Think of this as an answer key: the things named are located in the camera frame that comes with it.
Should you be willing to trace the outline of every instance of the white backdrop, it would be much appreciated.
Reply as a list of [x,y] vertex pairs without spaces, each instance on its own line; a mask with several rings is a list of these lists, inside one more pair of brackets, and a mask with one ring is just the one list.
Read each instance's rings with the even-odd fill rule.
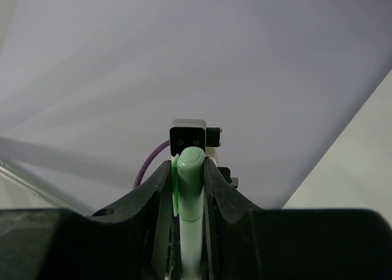
[[0,157],[95,209],[172,119],[203,118],[239,190],[281,207],[391,69],[391,18],[391,0],[18,0]]

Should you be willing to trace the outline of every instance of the round hole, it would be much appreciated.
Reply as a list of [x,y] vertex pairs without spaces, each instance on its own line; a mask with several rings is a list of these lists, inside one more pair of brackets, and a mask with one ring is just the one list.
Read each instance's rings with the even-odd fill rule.
[[94,214],[92,214],[92,217],[108,216],[109,214],[114,213],[115,211],[113,208],[103,208],[102,210],[96,211]]

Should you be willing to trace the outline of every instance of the green marker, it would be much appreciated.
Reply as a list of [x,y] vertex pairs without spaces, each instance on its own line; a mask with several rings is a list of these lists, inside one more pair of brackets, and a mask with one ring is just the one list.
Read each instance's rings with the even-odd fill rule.
[[173,207],[175,215],[179,214],[182,279],[199,278],[201,273],[205,157],[201,148],[188,147],[172,163]]

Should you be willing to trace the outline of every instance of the white surface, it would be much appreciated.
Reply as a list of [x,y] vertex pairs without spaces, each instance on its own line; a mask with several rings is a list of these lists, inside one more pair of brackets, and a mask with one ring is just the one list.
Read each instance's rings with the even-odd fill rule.
[[0,172],[0,209],[53,207],[34,191],[15,183]]
[[285,208],[369,208],[392,225],[392,72]]
[[390,1],[18,0],[0,157],[98,209],[202,118],[239,190],[281,207],[391,69]]

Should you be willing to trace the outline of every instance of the purple cable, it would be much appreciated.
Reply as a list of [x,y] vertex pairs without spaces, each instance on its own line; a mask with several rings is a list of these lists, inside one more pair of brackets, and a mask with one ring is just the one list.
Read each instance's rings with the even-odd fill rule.
[[164,150],[166,147],[170,145],[170,140],[167,140],[163,142],[161,145],[159,145],[154,151],[147,157],[146,161],[143,163],[142,167],[140,168],[139,172],[137,173],[135,182],[134,182],[134,189],[138,187],[141,183],[141,180],[143,179],[143,176],[145,175],[148,166],[152,163],[152,161],[156,158],[156,156]]

